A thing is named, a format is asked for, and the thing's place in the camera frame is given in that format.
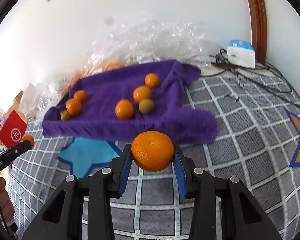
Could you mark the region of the person's left hand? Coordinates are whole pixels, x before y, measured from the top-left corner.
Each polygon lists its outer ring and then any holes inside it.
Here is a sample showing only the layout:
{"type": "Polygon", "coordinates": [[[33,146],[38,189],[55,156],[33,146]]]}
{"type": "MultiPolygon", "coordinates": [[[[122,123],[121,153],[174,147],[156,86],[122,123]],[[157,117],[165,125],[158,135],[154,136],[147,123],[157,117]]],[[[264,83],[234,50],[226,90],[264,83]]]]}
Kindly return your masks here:
{"type": "Polygon", "coordinates": [[[11,226],[14,223],[15,211],[5,187],[6,180],[0,177],[0,207],[7,226],[11,226]]]}

